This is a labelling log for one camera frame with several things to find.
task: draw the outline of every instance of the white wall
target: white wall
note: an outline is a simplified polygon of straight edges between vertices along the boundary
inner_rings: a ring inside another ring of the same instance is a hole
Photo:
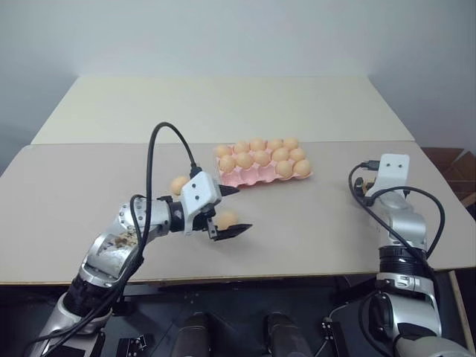
[[[368,74],[424,145],[476,152],[474,0],[0,0],[0,172],[77,75]]]

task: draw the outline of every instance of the egg tray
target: egg tray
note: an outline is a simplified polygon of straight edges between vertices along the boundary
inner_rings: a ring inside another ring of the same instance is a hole
[[[237,157],[237,154],[233,152],[233,146],[228,145],[231,148],[232,154],[231,157]],[[273,150],[266,148],[266,151],[269,155],[273,152]],[[248,151],[251,157],[254,155],[254,151]],[[274,180],[281,180],[281,181],[288,181],[290,179],[306,179],[312,175],[312,171],[309,175],[298,175],[297,173],[293,173],[290,177],[284,178],[281,175],[276,173],[276,165],[277,161],[271,160],[269,164],[266,166],[260,166],[258,163],[254,162],[249,169],[244,169],[243,167],[236,166],[233,168],[233,171],[230,173],[225,173],[220,170],[218,163],[220,159],[216,157],[216,167],[218,168],[220,179],[222,180],[222,184],[226,186],[238,187],[241,185],[252,186],[257,182],[265,182],[266,184],[273,182]],[[291,162],[294,165],[295,161],[291,158],[287,161]]]

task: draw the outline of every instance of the egg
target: egg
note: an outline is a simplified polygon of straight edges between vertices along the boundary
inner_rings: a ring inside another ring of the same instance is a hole
[[[241,152],[237,155],[237,165],[243,169],[249,169],[253,164],[253,158],[247,152]]]
[[[220,158],[218,168],[224,173],[230,173],[235,168],[235,159],[230,155],[224,155]]]
[[[170,184],[170,190],[174,195],[180,196],[181,188],[189,182],[189,178],[186,176],[179,176],[175,178]]]
[[[253,139],[250,141],[250,149],[253,151],[264,150],[266,149],[266,143],[263,139]]]
[[[292,176],[292,164],[289,161],[280,161],[276,165],[276,173],[285,179]]]
[[[248,152],[250,151],[250,146],[246,141],[238,141],[233,145],[233,151],[235,154],[239,154],[240,152]]]
[[[226,145],[219,145],[215,148],[215,156],[221,158],[225,155],[231,155],[231,148]]]
[[[295,163],[292,169],[299,176],[308,176],[311,173],[311,163],[309,160],[301,160]]]
[[[260,166],[266,166],[271,161],[271,156],[263,150],[258,150],[253,155],[254,161]]]
[[[238,216],[234,212],[225,211],[216,215],[215,225],[217,226],[219,231],[223,231],[231,225],[236,224],[238,224]]]
[[[294,161],[300,161],[306,158],[306,153],[300,147],[297,147],[289,152],[289,157]]]
[[[273,152],[271,156],[274,161],[284,161],[289,158],[289,150],[285,147],[280,147]]]
[[[268,141],[268,149],[275,151],[280,147],[283,147],[283,139],[273,139]]]
[[[297,140],[297,138],[287,138],[284,140],[283,145],[284,147],[293,150],[299,147],[299,141]]]

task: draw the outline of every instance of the white mounting plate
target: white mounting plate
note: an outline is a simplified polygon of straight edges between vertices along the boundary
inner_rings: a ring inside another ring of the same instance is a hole
[[[379,190],[407,184],[410,156],[399,154],[384,154],[380,158],[379,171],[373,186],[365,196],[372,196]]]

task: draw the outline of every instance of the wooden board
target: wooden board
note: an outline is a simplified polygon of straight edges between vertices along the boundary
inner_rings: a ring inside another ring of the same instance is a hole
[[[191,143],[414,139],[366,77],[81,77],[32,144],[146,143],[163,120]]]
[[[375,272],[378,238],[353,201],[347,175],[357,163],[385,152],[411,156],[409,184],[435,194],[446,209],[446,228],[430,259],[438,269],[476,265],[474,220],[444,178],[412,142],[304,143],[313,164],[308,179],[260,184],[227,197],[231,209],[254,226],[240,237],[213,242],[205,232],[171,234],[147,246],[135,281],[282,277]],[[216,174],[213,145],[194,144],[196,160]],[[95,237],[134,193],[144,193],[147,145],[70,144],[25,147],[0,177],[0,283],[68,283]],[[157,147],[154,194],[169,193],[186,175],[178,144]],[[363,172],[364,177],[372,173]],[[432,202],[409,196],[437,229]]]

